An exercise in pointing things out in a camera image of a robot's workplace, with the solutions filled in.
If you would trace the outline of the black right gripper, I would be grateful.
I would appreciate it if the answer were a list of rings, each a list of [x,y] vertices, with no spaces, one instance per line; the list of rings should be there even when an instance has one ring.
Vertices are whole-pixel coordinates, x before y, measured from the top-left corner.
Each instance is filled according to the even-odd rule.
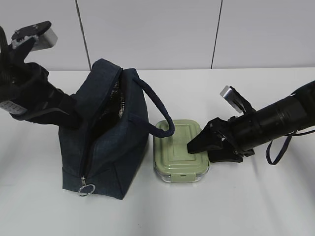
[[[209,121],[202,131],[188,144],[189,154],[208,151],[210,163],[243,162],[242,156],[255,154],[253,148],[245,150],[236,141],[230,123],[220,118]]]

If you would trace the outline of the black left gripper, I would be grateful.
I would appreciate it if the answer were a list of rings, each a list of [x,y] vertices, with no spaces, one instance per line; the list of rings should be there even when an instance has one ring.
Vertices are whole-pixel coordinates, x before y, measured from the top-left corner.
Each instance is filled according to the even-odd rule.
[[[16,119],[78,129],[76,100],[48,81],[37,63],[12,64],[0,73],[0,108]]]

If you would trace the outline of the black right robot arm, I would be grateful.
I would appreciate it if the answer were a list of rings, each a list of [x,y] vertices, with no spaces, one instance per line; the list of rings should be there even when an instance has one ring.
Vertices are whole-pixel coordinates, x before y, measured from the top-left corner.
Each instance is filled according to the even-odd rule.
[[[209,161],[241,163],[255,154],[254,148],[272,144],[279,137],[286,140],[274,160],[270,146],[265,156],[270,165],[279,163],[294,136],[305,135],[304,129],[315,124],[315,83],[310,82],[292,94],[260,110],[255,110],[234,87],[225,86],[220,92],[241,116],[228,120],[215,118],[188,144],[188,153],[207,152]]]

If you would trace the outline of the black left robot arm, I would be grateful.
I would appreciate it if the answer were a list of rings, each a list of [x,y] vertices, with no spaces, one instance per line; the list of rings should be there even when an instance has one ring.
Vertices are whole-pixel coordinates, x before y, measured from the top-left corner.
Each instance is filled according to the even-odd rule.
[[[10,43],[0,30],[0,107],[15,120],[77,129],[82,118],[75,110],[76,100],[49,82],[44,67],[25,62],[30,52],[56,44],[51,25],[44,21],[20,28]]]

